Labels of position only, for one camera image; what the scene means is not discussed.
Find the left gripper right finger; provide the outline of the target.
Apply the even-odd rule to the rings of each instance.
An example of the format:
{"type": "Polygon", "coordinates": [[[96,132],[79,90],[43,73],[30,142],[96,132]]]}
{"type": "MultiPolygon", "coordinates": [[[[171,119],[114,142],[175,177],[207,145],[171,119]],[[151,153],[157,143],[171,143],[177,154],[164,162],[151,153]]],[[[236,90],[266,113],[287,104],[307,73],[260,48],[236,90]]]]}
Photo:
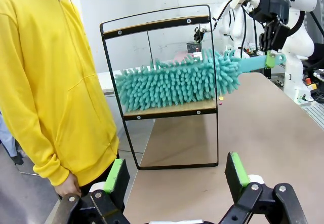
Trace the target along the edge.
{"type": "Polygon", "coordinates": [[[279,183],[270,188],[260,176],[248,175],[238,153],[228,153],[225,175],[233,205],[220,223],[249,223],[255,214],[269,223],[308,223],[293,187],[279,183]]]}

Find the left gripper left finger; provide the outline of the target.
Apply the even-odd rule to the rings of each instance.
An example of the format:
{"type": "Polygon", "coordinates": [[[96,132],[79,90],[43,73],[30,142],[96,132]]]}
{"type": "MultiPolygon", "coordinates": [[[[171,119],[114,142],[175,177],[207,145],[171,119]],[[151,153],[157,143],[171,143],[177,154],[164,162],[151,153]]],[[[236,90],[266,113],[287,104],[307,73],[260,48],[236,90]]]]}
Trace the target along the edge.
{"type": "Polygon", "coordinates": [[[129,223],[124,216],[124,197],[130,175],[124,159],[117,159],[105,182],[96,183],[80,197],[62,197],[52,223],[129,223]]]}

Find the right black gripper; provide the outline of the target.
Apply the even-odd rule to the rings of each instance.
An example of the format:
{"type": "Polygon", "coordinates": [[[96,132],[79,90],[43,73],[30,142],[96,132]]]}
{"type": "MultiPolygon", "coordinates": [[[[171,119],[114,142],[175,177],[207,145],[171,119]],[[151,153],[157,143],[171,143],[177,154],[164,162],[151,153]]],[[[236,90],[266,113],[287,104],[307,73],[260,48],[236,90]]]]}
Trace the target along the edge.
{"type": "Polygon", "coordinates": [[[289,28],[282,23],[289,21],[289,8],[289,0],[260,0],[252,12],[256,21],[266,23],[260,34],[260,49],[266,52],[267,67],[275,66],[278,51],[283,48],[288,37],[289,28]]]}

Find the person right hand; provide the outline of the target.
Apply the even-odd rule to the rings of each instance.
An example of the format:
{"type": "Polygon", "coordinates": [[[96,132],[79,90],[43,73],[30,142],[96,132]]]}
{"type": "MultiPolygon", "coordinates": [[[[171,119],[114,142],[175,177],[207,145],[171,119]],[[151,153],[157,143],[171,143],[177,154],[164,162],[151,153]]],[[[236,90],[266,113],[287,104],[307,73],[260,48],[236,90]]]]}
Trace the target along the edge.
{"type": "Polygon", "coordinates": [[[55,186],[54,189],[60,197],[64,197],[68,194],[75,194],[80,197],[82,196],[77,178],[72,173],[69,173],[66,180],[62,184],[55,186]]]}

